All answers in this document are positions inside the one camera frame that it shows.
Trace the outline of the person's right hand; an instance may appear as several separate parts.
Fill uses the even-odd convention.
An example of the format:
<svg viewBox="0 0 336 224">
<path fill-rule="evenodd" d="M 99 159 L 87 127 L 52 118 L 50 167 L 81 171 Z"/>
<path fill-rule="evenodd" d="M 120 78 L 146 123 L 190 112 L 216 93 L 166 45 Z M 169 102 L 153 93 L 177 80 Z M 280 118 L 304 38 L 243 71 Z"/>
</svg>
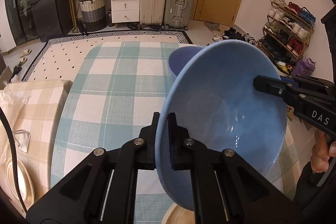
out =
<svg viewBox="0 0 336 224">
<path fill-rule="evenodd" d="M 311 169 L 315 173 L 326 172 L 329 168 L 329 159 L 336 155 L 335 142 L 327 144 L 325 133 L 317 129 L 314 133 L 315 145 L 312 147 L 310 158 Z"/>
</svg>

